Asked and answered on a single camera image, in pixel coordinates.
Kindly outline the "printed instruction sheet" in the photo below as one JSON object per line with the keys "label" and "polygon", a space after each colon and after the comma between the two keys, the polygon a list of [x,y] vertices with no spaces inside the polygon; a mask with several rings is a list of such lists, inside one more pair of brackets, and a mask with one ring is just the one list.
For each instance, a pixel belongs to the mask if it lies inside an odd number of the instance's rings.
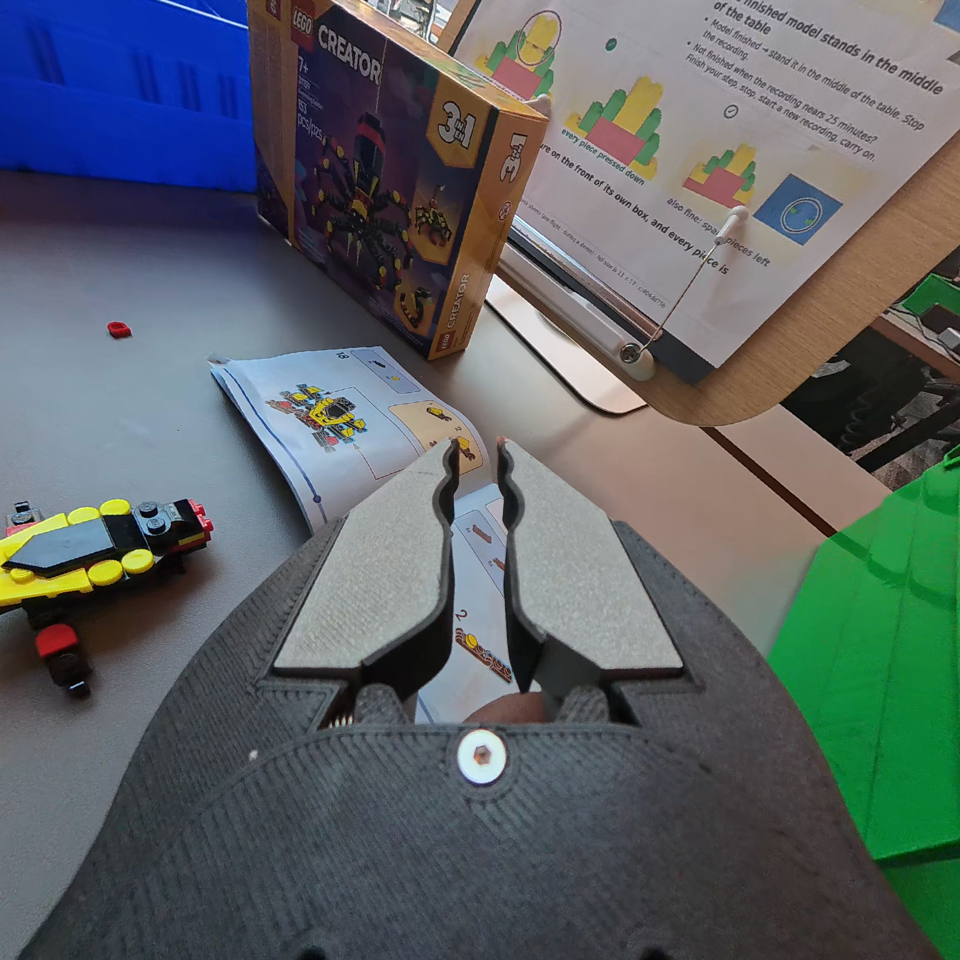
{"label": "printed instruction sheet", "polygon": [[459,2],[551,116],[516,245],[694,384],[958,132],[958,2]]}

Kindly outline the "instruction sheet on wooden stand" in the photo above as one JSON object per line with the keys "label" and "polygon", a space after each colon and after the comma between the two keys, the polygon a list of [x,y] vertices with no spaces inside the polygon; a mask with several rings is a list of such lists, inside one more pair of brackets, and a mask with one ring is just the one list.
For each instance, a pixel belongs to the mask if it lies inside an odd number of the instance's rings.
{"label": "instruction sheet on wooden stand", "polygon": [[[695,426],[735,424],[779,404],[958,245],[957,178],[958,131],[722,366],[690,384],[655,360],[654,378],[631,390]],[[514,226],[510,244],[531,258]]]}

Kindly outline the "white clamp bar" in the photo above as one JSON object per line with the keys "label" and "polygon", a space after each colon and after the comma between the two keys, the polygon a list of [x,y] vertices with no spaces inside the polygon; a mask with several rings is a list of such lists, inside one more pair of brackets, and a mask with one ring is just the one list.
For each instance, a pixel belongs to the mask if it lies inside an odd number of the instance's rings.
{"label": "white clamp bar", "polygon": [[498,279],[631,389],[650,381],[657,361],[640,340],[508,243]]}

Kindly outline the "lego instruction booklet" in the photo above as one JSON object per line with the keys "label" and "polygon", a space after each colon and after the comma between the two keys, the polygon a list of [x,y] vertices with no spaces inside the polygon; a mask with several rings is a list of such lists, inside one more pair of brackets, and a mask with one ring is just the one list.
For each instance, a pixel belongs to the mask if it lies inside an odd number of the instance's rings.
{"label": "lego instruction booklet", "polygon": [[[461,450],[454,505],[453,650],[417,695],[419,723],[465,720],[518,693],[503,603],[507,530],[489,455],[464,414],[407,373],[382,347],[236,360],[210,371],[277,465],[311,535],[439,441]],[[489,480],[485,486],[481,481]]]}

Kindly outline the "blue plastic tray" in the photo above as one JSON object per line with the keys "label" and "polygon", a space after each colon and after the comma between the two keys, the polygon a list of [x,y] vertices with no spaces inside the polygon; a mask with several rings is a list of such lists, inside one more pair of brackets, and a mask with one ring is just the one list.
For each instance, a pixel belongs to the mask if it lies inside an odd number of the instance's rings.
{"label": "blue plastic tray", "polygon": [[3,1],[1,166],[257,189],[246,2]]}

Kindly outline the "green plastic bin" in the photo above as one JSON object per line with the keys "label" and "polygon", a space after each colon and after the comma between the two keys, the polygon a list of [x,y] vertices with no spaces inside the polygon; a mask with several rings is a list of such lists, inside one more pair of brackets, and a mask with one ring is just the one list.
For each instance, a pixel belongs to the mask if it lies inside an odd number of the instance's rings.
{"label": "green plastic bin", "polygon": [[769,664],[871,858],[958,958],[958,447],[822,544]]}

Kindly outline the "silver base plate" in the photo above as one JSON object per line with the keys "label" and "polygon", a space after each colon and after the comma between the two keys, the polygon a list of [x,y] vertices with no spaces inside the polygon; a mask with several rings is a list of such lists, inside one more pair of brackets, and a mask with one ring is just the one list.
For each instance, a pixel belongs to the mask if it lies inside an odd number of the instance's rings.
{"label": "silver base plate", "polygon": [[486,305],[587,406],[616,417],[647,406],[646,401],[501,278],[490,281]]}

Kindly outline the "yellow black lego model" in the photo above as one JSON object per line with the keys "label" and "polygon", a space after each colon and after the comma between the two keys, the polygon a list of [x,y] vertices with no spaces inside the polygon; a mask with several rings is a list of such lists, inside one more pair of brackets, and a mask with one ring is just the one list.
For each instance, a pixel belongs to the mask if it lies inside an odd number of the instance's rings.
{"label": "yellow black lego model", "polygon": [[111,498],[48,518],[18,502],[1,540],[1,613],[24,614],[53,683],[86,698],[92,670],[74,612],[185,573],[186,556],[205,549],[213,531],[191,498],[137,505]]}

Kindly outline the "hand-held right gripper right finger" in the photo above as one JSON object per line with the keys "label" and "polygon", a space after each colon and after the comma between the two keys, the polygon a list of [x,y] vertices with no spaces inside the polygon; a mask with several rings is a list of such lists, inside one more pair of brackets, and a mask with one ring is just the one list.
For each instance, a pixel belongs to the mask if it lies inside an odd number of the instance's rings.
{"label": "hand-held right gripper right finger", "polygon": [[515,441],[499,439],[497,455],[519,690],[537,684],[558,704],[578,687],[680,677],[681,654],[606,512]]}

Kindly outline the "lego set cardboard box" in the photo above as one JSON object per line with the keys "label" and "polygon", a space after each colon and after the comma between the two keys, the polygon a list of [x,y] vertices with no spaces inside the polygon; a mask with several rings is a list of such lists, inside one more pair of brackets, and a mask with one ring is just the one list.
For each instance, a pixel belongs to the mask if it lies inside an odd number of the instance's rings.
{"label": "lego set cardboard box", "polygon": [[366,2],[247,2],[260,216],[428,360],[466,349],[547,117]]}

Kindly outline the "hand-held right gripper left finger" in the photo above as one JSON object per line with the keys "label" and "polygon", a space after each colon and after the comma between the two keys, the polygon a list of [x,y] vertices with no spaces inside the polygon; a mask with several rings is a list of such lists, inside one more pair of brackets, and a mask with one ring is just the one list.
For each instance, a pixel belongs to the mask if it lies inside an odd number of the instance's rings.
{"label": "hand-held right gripper left finger", "polygon": [[346,516],[273,660],[288,678],[369,684],[406,701],[452,647],[451,523],[460,446],[434,446]]}

